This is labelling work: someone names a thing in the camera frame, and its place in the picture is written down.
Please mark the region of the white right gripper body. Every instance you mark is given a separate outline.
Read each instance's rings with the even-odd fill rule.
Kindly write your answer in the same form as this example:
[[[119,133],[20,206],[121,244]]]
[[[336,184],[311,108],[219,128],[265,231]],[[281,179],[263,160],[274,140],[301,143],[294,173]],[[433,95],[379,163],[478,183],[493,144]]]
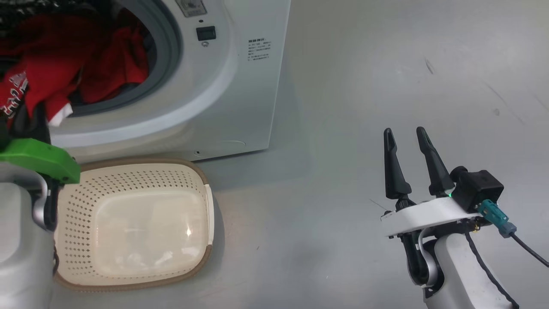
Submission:
[[[400,237],[405,233],[428,229],[427,237],[439,239],[451,233],[471,232],[485,226],[490,226],[490,222],[482,215],[468,213],[452,197],[443,197],[383,215],[379,233],[383,237]]]

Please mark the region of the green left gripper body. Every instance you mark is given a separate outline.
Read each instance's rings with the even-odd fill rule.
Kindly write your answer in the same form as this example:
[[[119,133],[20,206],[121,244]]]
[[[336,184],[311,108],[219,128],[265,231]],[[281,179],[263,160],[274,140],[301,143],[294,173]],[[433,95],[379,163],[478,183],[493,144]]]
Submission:
[[[13,139],[1,150],[0,160],[61,184],[78,184],[81,178],[81,167],[68,152],[36,139]]]

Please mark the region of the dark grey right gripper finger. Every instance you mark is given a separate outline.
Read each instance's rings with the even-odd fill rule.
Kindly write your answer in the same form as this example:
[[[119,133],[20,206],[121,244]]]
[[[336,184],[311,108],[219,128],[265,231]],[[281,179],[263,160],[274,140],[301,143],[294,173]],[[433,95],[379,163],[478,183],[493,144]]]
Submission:
[[[452,190],[455,187],[455,184],[451,180],[445,164],[441,160],[437,149],[431,142],[424,127],[417,127],[416,134],[420,152],[422,152],[425,157],[428,175],[431,181],[428,188],[429,193],[437,198],[448,196],[446,192]]]
[[[397,157],[396,141],[390,128],[384,130],[383,139],[386,198],[390,200],[408,198],[412,190],[403,176]]]

